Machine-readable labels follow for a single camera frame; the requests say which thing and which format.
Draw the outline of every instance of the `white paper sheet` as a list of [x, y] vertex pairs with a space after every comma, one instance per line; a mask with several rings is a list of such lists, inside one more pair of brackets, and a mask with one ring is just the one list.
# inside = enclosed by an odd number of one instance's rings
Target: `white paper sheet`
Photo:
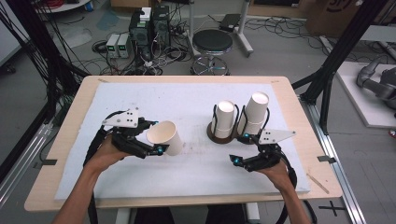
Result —
[[[218, 145], [206, 135], [214, 105], [230, 100], [242, 108], [255, 91], [263, 91], [270, 98], [271, 118], [267, 128], [287, 130], [271, 85], [102, 83], [70, 150], [55, 199], [63, 200], [70, 194], [102, 120], [115, 111], [135, 107], [139, 108], [139, 117], [147, 120], [172, 120], [184, 142], [183, 150], [174, 157], [152, 156], [144, 160], [128, 157], [117, 162], [99, 177], [94, 190], [96, 198], [278, 193], [264, 175], [235, 167], [229, 159], [229, 154], [256, 156], [257, 147], [243, 145], [236, 139]], [[148, 142], [146, 133], [138, 139]], [[297, 172], [297, 191], [308, 192], [310, 188], [292, 139], [279, 144]]]

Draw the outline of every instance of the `wooden table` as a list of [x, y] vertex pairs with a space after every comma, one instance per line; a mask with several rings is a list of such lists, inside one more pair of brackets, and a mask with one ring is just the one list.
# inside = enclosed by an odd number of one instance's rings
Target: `wooden table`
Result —
[[[323, 150], [314, 134], [311, 125], [285, 77], [86, 77], [76, 95], [73, 104], [64, 120], [47, 157], [57, 160], [54, 166], [43, 166], [26, 200], [28, 211], [59, 210], [62, 202], [54, 201], [58, 184], [62, 178], [64, 165], [70, 148], [73, 146], [78, 129], [85, 118], [96, 88], [102, 82], [131, 83], [262, 83], [271, 84], [285, 121], [291, 130], [298, 134], [293, 137], [294, 145], [311, 186], [308, 193], [299, 194], [301, 199], [322, 199], [341, 197], [340, 185], [327, 162], [319, 162], [318, 156], [323, 156]], [[249, 203], [282, 200], [280, 195], [223, 195], [204, 197], [147, 198], [147, 199], [117, 199], [101, 200], [97, 207], [143, 207], [161, 205], [189, 205], [208, 203]]]

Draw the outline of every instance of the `human hand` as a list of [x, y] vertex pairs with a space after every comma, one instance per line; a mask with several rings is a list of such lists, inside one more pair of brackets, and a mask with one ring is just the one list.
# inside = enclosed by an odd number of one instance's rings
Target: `human hand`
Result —
[[105, 138], [102, 145], [99, 146], [96, 153], [85, 165], [86, 167], [88, 166], [94, 171], [102, 173], [110, 165], [122, 160], [127, 156], [131, 156], [131, 154], [119, 151], [116, 147], [114, 147], [114, 145], [111, 143], [111, 139], [111, 134]]
[[279, 189], [279, 191], [294, 189], [291, 181], [289, 179], [288, 171], [286, 169], [286, 164], [282, 160], [275, 166], [258, 170], [257, 172], [262, 173], [273, 182], [274, 186]]

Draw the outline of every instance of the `paper cup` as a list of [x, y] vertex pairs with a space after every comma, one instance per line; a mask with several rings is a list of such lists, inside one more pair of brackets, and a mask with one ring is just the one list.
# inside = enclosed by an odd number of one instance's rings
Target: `paper cup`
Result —
[[218, 123], [216, 125], [215, 118], [212, 119], [211, 131], [218, 130], [229, 130], [233, 127], [233, 112], [234, 105], [231, 101], [220, 101], [216, 108], [216, 116], [218, 117]]
[[254, 92], [247, 103], [245, 111], [248, 121], [251, 123], [260, 123], [264, 120], [267, 111], [269, 98], [264, 92]]
[[153, 125], [146, 133], [148, 141], [152, 144], [169, 145], [166, 154], [176, 156], [183, 149], [183, 142], [177, 133], [176, 125], [169, 120]]
[[227, 138], [227, 137], [229, 137], [229, 136], [231, 135], [231, 132], [232, 132], [232, 131], [233, 131], [232, 128], [229, 129], [229, 130], [219, 130], [219, 129], [216, 129], [215, 136], [216, 136], [217, 138]]
[[238, 128], [236, 130], [238, 131], [239, 135], [244, 134], [244, 133], [257, 134], [257, 133], [259, 133], [259, 130], [262, 127], [262, 122], [259, 122], [259, 123], [247, 122], [245, 116], [242, 115], [242, 117], [238, 123]]

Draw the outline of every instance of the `round black stool seat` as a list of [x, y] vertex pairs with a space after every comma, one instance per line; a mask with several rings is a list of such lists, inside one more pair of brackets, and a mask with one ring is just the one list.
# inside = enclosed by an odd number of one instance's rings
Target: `round black stool seat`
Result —
[[198, 51], [225, 53], [231, 49], [233, 40], [220, 30], [203, 30], [194, 34], [192, 44]]

